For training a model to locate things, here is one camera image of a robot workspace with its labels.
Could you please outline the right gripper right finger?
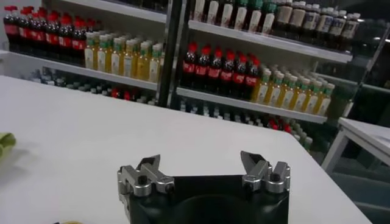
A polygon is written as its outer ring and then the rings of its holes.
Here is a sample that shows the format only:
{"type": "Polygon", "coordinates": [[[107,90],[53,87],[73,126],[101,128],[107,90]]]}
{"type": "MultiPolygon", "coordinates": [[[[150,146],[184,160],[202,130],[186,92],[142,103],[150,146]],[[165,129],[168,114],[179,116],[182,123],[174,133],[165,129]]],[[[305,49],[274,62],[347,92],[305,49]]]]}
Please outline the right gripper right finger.
{"type": "Polygon", "coordinates": [[[291,168],[286,162],[278,161],[275,166],[260,154],[240,152],[241,162],[246,174],[242,184],[250,192],[265,190],[272,194],[282,194],[290,190],[291,168]]]}

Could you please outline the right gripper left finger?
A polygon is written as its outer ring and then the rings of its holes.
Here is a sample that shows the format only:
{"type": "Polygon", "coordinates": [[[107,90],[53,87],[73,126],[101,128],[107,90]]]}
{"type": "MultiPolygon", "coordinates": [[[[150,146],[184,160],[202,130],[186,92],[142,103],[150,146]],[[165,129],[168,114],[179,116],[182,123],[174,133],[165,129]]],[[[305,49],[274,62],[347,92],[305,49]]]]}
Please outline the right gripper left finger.
{"type": "Polygon", "coordinates": [[[162,194],[174,191],[174,177],[159,170],[160,155],[146,157],[133,167],[121,166],[117,171],[118,195],[120,201],[126,201],[131,195],[148,197],[155,190],[162,194]]]}

